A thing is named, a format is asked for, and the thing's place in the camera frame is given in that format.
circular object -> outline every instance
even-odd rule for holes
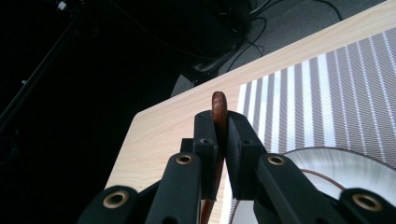
[[[300,169],[314,171],[345,189],[367,189],[396,205],[396,172],[381,161],[336,147],[308,147],[284,154]],[[316,175],[304,173],[321,192],[339,199],[342,190]]]
[[[285,160],[278,156],[270,156],[268,157],[268,161],[271,162],[273,165],[283,165],[285,164]]]
[[[354,194],[352,195],[352,200],[355,204],[366,210],[372,212],[379,212],[382,210],[381,202],[367,194]]]
[[[106,208],[118,208],[128,201],[129,195],[125,190],[118,190],[107,195],[103,200],[103,206]]]
[[[179,156],[176,158],[177,163],[182,164],[182,165],[187,165],[192,163],[192,157],[191,156]]]

cable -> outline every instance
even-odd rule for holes
[[[165,41],[161,40],[159,37],[157,37],[156,35],[152,34],[148,29],[146,29],[142,24],[140,24],[138,21],[136,21],[133,17],[131,17],[128,13],[126,13],[122,8],[120,8],[118,5],[114,4],[114,7],[117,8],[117,10],[119,10],[122,14],[124,14],[126,17],[128,17],[131,21],[133,21],[137,26],[139,26],[144,32],[146,32],[149,36],[153,37],[154,39],[156,39],[157,41],[159,41],[160,43],[164,44],[165,46],[167,46],[168,48],[171,49],[175,49],[177,51],[180,51],[182,53],[185,54],[189,54],[190,56],[196,57],[196,58],[200,58],[200,59],[209,59],[209,60],[216,60],[217,58],[211,58],[211,57],[204,57],[204,56],[200,56],[191,52],[188,52],[184,49],[180,49],[177,48],[175,46],[172,46],[168,43],[166,43]]]
[[[301,172],[309,173],[309,174],[311,174],[311,175],[317,175],[317,176],[319,176],[319,177],[321,177],[321,178],[323,178],[323,179],[329,181],[330,183],[334,184],[334,185],[335,185],[337,188],[339,188],[340,190],[346,189],[344,186],[342,186],[341,184],[339,184],[337,181],[335,181],[335,180],[329,178],[329,177],[326,176],[326,175],[320,174],[320,173],[315,172],[315,171],[306,170],[306,169],[301,169]]]
[[[337,7],[335,5],[333,5],[332,3],[324,1],[324,0],[314,0],[314,1],[320,2],[320,3],[324,3],[324,4],[328,5],[328,6],[330,6],[335,11],[335,13],[337,13],[338,20],[339,21],[343,20],[343,18],[341,17],[340,11],[338,11]]]
[[[248,14],[251,15],[251,14],[257,12],[258,10],[261,10],[263,7],[265,7],[267,5],[267,3],[270,3],[270,2],[271,2],[271,0],[265,1],[261,6],[257,7],[256,9],[253,9],[253,10],[249,11]]]
[[[263,7],[263,8],[261,8],[260,10],[257,10],[256,12],[251,13],[251,14],[250,14],[250,17],[251,17],[251,18],[256,18],[258,15],[262,14],[262,13],[263,13],[265,10],[267,10],[268,8],[273,7],[274,5],[276,5],[276,4],[278,4],[278,3],[282,2],[282,1],[283,1],[283,0],[278,0],[278,1],[274,2],[273,4],[269,5],[268,7]]]
[[[264,21],[264,27],[262,28],[262,31],[260,32],[260,34],[254,39],[254,41],[252,41],[253,43],[256,42],[256,41],[260,38],[260,36],[262,36],[262,34],[263,34],[264,31],[265,31],[265,28],[267,27],[267,20],[266,20],[264,17],[257,17],[257,18],[252,19],[251,21],[256,21],[256,20],[263,20],[263,21]],[[232,63],[230,64],[230,66],[228,67],[227,72],[229,72],[229,71],[231,70],[231,68],[233,67],[233,65],[235,64],[235,62],[239,59],[239,57],[241,57],[242,54],[244,54],[245,51],[247,51],[249,48],[250,48],[250,46],[248,46],[247,48],[245,48],[244,50],[242,50],[242,51],[233,59],[233,62],[232,62]]]
[[[248,40],[247,42],[250,44],[250,46],[253,46],[260,53],[261,56],[263,56],[264,50],[265,50],[264,46],[256,45],[255,43],[251,42],[250,40]]]

floor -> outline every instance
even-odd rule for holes
[[[71,22],[54,2],[9,1],[0,7],[1,111]],[[332,1],[342,19],[379,2]],[[270,0],[265,6],[252,18],[247,41],[215,77],[339,21],[319,1]],[[38,71],[36,88],[0,134],[19,146],[13,161],[0,160],[2,223],[75,223],[105,186],[134,115],[194,87],[180,69],[182,53],[142,37],[138,27],[125,28],[122,16],[109,20],[103,13],[93,13],[97,22],[83,22],[50,66]]]
[[[347,19],[383,0],[258,0],[252,6],[265,4],[262,13],[251,17],[251,29],[242,47],[219,69],[222,76],[277,49]],[[178,78],[172,96],[194,87],[183,74]]]

screw hole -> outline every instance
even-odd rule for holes
[[[278,156],[271,156],[268,157],[268,161],[271,162],[273,165],[283,165],[285,164],[285,161],[278,157]]]
[[[186,165],[189,163],[192,163],[192,157],[191,156],[179,156],[176,159],[177,163]]]
[[[118,190],[105,197],[103,205],[106,208],[118,208],[123,206],[128,201],[128,192],[124,190]]]
[[[373,198],[366,194],[354,194],[352,195],[352,200],[358,206],[372,211],[379,212],[382,210],[381,202],[379,202],[376,198]]]

dark background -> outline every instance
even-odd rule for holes
[[[44,1],[0,8],[1,111],[35,77],[1,132],[18,148],[0,164],[0,222],[76,223],[134,115],[170,97],[179,55],[100,8],[78,20]]]

